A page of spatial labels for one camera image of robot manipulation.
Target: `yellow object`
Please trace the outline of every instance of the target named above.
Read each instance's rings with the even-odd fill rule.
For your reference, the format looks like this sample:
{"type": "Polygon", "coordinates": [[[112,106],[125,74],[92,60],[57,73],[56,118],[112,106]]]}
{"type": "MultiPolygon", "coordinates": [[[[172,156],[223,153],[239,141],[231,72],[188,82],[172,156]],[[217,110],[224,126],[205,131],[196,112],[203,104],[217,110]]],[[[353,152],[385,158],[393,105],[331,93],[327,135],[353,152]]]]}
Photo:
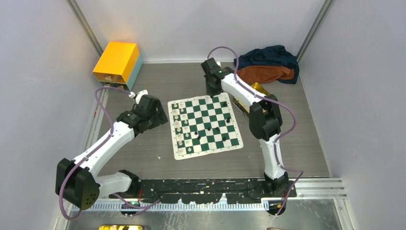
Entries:
{"type": "MultiPolygon", "coordinates": [[[[253,89],[255,89],[256,91],[265,94],[266,96],[270,95],[270,93],[268,91],[266,91],[266,89],[264,89],[264,87],[262,87],[262,85],[259,84],[258,82],[252,84],[251,87],[253,89]]],[[[242,108],[243,108],[245,110],[245,112],[247,113],[247,115],[248,115],[249,109],[246,108],[243,104],[241,104],[241,102],[237,98],[234,98],[234,101],[235,101],[234,103],[238,103],[236,105],[239,107],[239,109],[242,110],[242,108]]]]}
{"type": "Polygon", "coordinates": [[[109,42],[93,74],[99,81],[127,83],[139,56],[135,43],[109,42]]]}
{"type": "Polygon", "coordinates": [[[99,230],[144,230],[141,225],[101,225],[99,230]]]}

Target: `robotic arm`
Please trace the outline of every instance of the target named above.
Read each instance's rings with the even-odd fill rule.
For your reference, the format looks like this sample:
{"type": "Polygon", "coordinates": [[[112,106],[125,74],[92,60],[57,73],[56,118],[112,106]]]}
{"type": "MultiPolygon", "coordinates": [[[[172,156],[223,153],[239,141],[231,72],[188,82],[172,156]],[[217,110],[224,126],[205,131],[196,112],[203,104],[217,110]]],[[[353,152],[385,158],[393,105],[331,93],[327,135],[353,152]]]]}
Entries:
{"type": "MultiPolygon", "coordinates": [[[[246,108],[249,108],[249,129],[261,144],[265,160],[264,176],[267,187],[270,191],[284,188],[289,180],[288,173],[277,164],[273,149],[273,143],[279,136],[282,126],[279,106],[257,98],[247,92],[243,86],[246,88],[251,87],[238,76],[235,79],[234,71],[231,68],[226,67],[222,69],[219,64],[214,58],[210,58],[201,64],[205,72],[207,94],[213,97],[225,91],[238,98],[246,108]]],[[[266,96],[260,92],[255,92],[256,95],[277,101],[277,98],[273,94],[266,96]]],[[[279,141],[276,143],[276,152],[278,159],[282,163],[279,141]]]]}
{"type": "MultiPolygon", "coordinates": [[[[137,94],[135,101],[133,109],[118,116],[113,124],[114,131],[110,139],[83,162],[68,180],[63,198],[82,210],[90,208],[98,197],[119,192],[136,193],[139,189],[138,177],[126,170],[120,170],[113,175],[97,176],[102,167],[122,146],[138,134],[168,122],[158,98],[148,95],[147,91],[141,91],[137,94]]],[[[59,194],[61,185],[68,172],[75,166],[75,162],[85,158],[109,135],[110,131],[72,161],[65,158],[59,162],[56,170],[56,194],[59,194]]]]}

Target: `chessboard border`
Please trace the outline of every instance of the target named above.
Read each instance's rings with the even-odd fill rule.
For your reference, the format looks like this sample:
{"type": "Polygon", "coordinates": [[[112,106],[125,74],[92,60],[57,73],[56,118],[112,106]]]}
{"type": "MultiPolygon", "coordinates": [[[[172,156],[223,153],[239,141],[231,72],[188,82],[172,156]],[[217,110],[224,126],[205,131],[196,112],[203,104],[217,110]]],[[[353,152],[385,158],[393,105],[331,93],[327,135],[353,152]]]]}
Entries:
{"type": "Polygon", "coordinates": [[[170,131],[171,131],[171,139],[172,139],[172,147],[173,147],[173,155],[176,160],[183,160],[183,159],[189,159],[193,157],[198,157],[198,156],[204,156],[204,155],[209,155],[212,153],[219,153],[219,152],[224,152],[224,151],[231,151],[231,150],[237,150],[237,149],[242,149],[244,147],[244,143],[242,141],[242,137],[240,134],[240,130],[236,121],[236,117],[234,116],[234,110],[233,110],[233,105],[230,102],[230,97],[228,96],[228,93],[223,92],[219,95],[216,95],[214,97],[219,97],[219,96],[224,96],[226,98],[227,102],[227,107],[231,115],[231,120],[233,121],[233,125],[235,127],[235,132],[237,139],[239,141],[239,144],[236,146],[230,146],[230,147],[224,147],[220,149],[212,149],[212,150],[207,150],[205,152],[197,152],[197,153],[189,153],[180,156],[178,154],[178,142],[176,140],[176,135],[172,135],[175,132],[175,126],[174,126],[174,120],[173,120],[173,114],[172,114],[172,104],[174,103],[184,103],[184,102],[190,102],[194,100],[199,100],[199,99],[206,99],[210,96],[197,96],[197,97],[192,97],[192,98],[187,98],[187,99],[180,99],[180,100],[175,100],[175,101],[170,101],[168,102],[168,113],[169,113],[169,122],[170,122],[170,131]]]}

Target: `brown cloth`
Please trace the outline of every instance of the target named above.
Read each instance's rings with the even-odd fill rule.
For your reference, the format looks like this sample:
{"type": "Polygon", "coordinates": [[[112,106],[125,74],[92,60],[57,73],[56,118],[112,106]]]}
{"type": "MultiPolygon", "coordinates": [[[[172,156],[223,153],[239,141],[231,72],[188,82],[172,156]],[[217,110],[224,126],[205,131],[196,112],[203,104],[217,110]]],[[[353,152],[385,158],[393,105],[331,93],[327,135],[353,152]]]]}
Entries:
{"type": "Polygon", "coordinates": [[[237,71],[238,76],[248,85],[256,82],[269,83],[277,79],[291,80],[294,70],[284,66],[247,66],[237,71]]]}

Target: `dark blue cloth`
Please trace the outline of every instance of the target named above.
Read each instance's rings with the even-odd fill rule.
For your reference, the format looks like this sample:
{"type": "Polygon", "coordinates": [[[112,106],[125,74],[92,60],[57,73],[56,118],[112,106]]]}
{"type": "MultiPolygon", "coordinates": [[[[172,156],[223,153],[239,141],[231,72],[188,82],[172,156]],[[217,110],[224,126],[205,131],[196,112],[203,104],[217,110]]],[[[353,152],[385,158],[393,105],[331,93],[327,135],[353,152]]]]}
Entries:
{"type": "Polygon", "coordinates": [[[285,66],[288,69],[294,69],[294,77],[292,80],[278,79],[279,82],[285,84],[296,84],[299,76],[299,65],[297,57],[286,51],[284,46],[269,46],[264,49],[254,49],[248,53],[241,55],[238,58],[238,69],[247,66],[285,66]]]}

